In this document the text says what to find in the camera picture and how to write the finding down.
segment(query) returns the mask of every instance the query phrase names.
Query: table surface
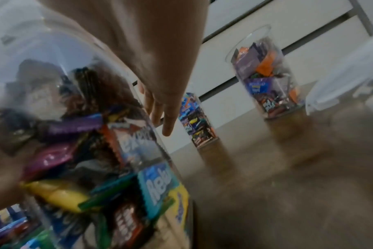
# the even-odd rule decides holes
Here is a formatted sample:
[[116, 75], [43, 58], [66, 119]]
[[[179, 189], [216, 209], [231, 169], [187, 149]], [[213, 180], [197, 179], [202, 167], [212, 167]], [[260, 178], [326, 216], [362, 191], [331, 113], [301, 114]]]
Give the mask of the table surface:
[[273, 121], [258, 111], [172, 154], [197, 248], [373, 248], [373, 115], [353, 101]]

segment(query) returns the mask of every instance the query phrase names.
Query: candy jar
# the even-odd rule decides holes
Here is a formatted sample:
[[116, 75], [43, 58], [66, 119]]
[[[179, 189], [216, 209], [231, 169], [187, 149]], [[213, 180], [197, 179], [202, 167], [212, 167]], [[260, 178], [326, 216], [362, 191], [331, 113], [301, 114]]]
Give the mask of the candy jar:
[[193, 83], [190, 82], [182, 98], [178, 119], [196, 148], [201, 148], [216, 140], [217, 135], [202, 109], [199, 97], [194, 92]]
[[225, 60], [265, 119], [286, 115], [304, 105], [284, 55], [272, 38], [270, 25], [241, 40]]
[[164, 214], [185, 223], [169, 194], [181, 183], [126, 78], [74, 21], [0, 2], [0, 171], [13, 166], [56, 247], [140, 248]]

